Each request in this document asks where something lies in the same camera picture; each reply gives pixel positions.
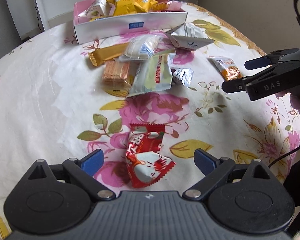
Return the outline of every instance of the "white logo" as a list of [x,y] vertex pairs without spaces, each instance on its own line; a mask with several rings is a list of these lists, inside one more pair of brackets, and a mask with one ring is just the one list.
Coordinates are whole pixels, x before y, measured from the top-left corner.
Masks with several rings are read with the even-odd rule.
[[152,199],[152,198],[154,198],[154,195],[152,195],[152,194],[148,194],[148,195],[145,195],[145,198],[147,198],[147,199]]

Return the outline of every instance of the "table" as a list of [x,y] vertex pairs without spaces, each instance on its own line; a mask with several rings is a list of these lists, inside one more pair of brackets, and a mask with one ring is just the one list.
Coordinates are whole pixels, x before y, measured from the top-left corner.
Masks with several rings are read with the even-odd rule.
[[[20,45],[0,60],[0,232],[8,234],[2,206],[9,192],[36,159],[62,163],[100,148],[104,166],[94,175],[119,193],[133,190],[124,154],[132,122],[164,123],[161,154],[175,167],[142,190],[185,191],[203,178],[193,154],[202,148],[237,163],[260,158],[269,163],[300,143],[300,116],[289,96],[251,102],[244,92],[225,94],[223,78],[209,60],[232,58],[243,75],[244,62],[264,52],[235,28],[204,8],[183,4],[187,21],[195,22],[214,44],[195,52],[177,51],[173,63],[191,67],[190,88],[174,86],[161,93],[127,98],[127,91],[103,91],[103,66],[93,68],[87,56],[94,47],[127,42],[140,33],[77,45],[72,23],[52,28]],[[162,30],[150,31],[163,35]],[[171,48],[164,39],[159,50]],[[100,125],[100,118],[105,124]],[[280,181],[293,155],[272,167]]]

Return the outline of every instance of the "ribbed gray surface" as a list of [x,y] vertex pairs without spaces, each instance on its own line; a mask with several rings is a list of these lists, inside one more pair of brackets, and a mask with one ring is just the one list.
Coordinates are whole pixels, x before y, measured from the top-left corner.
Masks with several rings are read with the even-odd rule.
[[182,199],[178,192],[123,191],[110,202],[99,203],[76,228],[53,236],[18,232],[7,240],[289,240],[273,236],[244,236],[215,223],[202,204]]

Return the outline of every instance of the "triangular hole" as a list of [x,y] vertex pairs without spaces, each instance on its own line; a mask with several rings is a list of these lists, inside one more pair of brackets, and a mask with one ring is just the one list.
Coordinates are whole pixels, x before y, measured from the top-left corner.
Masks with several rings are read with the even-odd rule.
[[261,165],[256,166],[253,177],[258,179],[270,179],[270,176]]
[[38,165],[29,176],[29,179],[43,179],[46,177],[47,175],[45,174],[43,167],[41,165]]

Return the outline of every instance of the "power cord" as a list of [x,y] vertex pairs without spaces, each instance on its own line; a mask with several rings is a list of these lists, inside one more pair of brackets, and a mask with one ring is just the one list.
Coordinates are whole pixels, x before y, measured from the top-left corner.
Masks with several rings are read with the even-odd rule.
[[38,12],[38,9],[37,9],[36,4],[37,4],[37,1],[34,0],[34,7],[35,7],[35,10],[37,11],[38,27],[39,27],[40,32],[42,33],[42,30],[41,30],[41,28],[40,28],[40,19],[39,19],[39,17],[38,17],[39,12]]
[[285,158],[285,157],[287,157],[287,156],[289,156],[289,155],[295,153],[295,152],[298,151],[298,150],[300,150],[300,146],[297,147],[297,148],[295,148],[294,150],[292,150],[292,151],[290,151],[290,152],[288,152],[288,153],[286,153],[286,154],[280,156],[279,158],[275,159],[273,162],[271,162],[271,163],[269,164],[268,167],[271,168],[275,163],[277,163],[278,161],[282,160],[283,158]]

